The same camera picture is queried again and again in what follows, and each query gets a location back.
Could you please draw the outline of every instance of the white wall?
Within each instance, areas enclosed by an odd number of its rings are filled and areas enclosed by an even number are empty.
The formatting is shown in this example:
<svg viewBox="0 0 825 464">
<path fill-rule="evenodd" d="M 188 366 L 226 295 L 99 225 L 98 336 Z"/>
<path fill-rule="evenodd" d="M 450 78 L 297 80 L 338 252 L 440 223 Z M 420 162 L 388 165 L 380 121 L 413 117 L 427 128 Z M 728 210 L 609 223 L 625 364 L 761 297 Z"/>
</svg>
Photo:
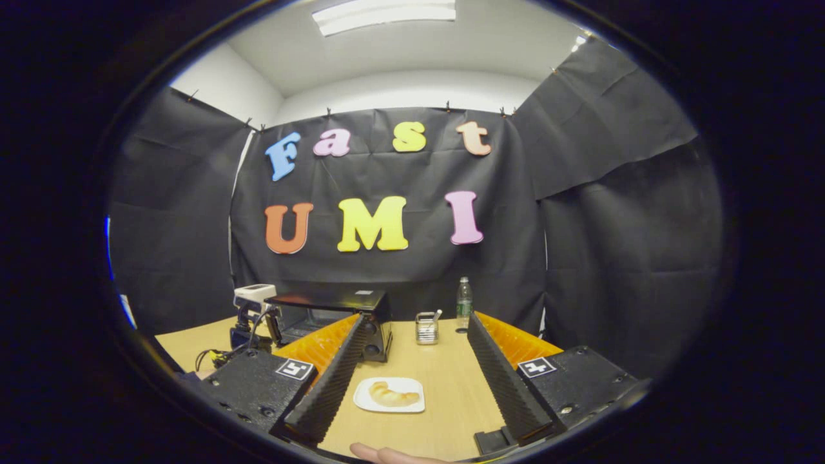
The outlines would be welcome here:
<svg viewBox="0 0 825 464">
<path fill-rule="evenodd" d="M 202 56 L 169 84 L 195 99 L 258 128 L 275 125 L 284 98 L 227 44 Z"/>
<path fill-rule="evenodd" d="M 474 71 L 402 71 L 355 78 L 284 100 L 274 125 L 333 113 L 394 107 L 450 107 L 511 114 L 539 81 Z"/>
</svg>

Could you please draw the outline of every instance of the ceiling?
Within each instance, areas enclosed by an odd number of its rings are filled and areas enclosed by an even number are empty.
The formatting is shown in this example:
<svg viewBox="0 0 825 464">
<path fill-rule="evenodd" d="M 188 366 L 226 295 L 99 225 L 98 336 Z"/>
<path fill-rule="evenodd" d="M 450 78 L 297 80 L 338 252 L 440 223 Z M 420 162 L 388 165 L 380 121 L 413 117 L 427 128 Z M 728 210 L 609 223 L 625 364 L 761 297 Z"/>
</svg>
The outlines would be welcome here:
<svg viewBox="0 0 825 464">
<path fill-rule="evenodd" d="M 291 97 L 344 79 L 412 69 L 542 81 L 582 34 L 526 0 L 456 0 L 455 22 L 397 22 L 323 37 L 312 13 L 343 2 L 293 3 L 235 35 L 229 46 Z"/>
</svg>

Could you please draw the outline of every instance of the cable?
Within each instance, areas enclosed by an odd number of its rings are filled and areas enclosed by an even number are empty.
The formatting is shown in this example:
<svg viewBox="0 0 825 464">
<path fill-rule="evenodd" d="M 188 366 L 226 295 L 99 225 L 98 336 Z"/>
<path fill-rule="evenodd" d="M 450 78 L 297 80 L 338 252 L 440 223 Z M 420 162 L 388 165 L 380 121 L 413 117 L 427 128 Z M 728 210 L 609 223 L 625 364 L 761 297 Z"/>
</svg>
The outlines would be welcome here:
<svg viewBox="0 0 825 464">
<path fill-rule="evenodd" d="M 203 361 L 204 356 L 206 356 L 206 354 L 208 354 L 210 351 L 213 350 L 205 349 L 204 351 L 198 353 L 198 355 L 195 357 L 195 372 L 198 372 L 200 370 L 200 362 Z"/>
<path fill-rule="evenodd" d="M 258 325 L 261 323 L 261 321 L 263 320 L 263 316 L 265 316 L 265 315 L 266 315 L 266 313 L 268 313 L 269 311 L 271 311 L 271 310 L 273 310 L 273 309 L 275 309 L 275 306 L 269 306 L 268 308 L 266 308 L 266 309 L 265 309 L 265 310 L 261 313 L 261 315 L 259 315 L 259 316 L 258 316 L 258 319 L 255 321 L 255 324 L 253 324 L 253 325 L 252 325 L 252 333 L 251 333 L 251 334 L 249 334 L 249 341 L 248 341 L 248 342 L 247 342 L 247 344 L 246 344 L 247 349 L 251 349 L 251 348 L 252 348 L 252 341 L 255 339 L 255 331 L 257 330 L 257 326 L 258 326 Z"/>
</svg>

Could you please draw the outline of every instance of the metal cup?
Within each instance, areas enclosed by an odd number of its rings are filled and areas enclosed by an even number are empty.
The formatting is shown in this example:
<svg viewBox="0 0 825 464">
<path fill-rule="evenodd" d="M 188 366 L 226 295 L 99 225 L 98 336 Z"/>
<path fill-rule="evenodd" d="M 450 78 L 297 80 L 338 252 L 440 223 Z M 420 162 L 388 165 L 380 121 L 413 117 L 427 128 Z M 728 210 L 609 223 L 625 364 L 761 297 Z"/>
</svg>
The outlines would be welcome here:
<svg viewBox="0 0 825 464">
<path fill-rule="evenodd" d="M 415 315 L 415 339 L 419 345 L 438 343 L 438 317 L 430 311 Z"/>
</svg>

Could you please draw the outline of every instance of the orange letter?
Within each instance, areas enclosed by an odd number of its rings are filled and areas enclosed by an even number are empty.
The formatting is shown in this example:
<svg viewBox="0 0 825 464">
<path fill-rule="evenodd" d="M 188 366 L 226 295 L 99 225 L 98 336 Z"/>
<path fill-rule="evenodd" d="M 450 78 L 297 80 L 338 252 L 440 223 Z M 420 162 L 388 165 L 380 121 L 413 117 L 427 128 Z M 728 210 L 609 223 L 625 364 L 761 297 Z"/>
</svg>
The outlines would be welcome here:
<svg viewBox="0 0 825 464">
<path fill-rule="evenodd" d="M 464 147 L 472 154 L 484 156 L 493 151 L 493 147 L 481 142 L 481 136 L 487 135 L 487 129 L 479 127 L 475 121 L 470 121 L 455 128 L 464 135 Z"/>
<path fill-rule="evenodd" d="M 295 213 L 295 237 L 292 240 L 284 240 L 281 237 L 281 226 L 284 223 L 284 214 L 289 208 L 283 205 L 266 208 L 263 211 L 266 215 L 266 246 L 278 254 L 298 253 L 307 243 L 309 212 L 312 209 L 312 203 L 298 203 L 292 206 Z"/>
</svg>

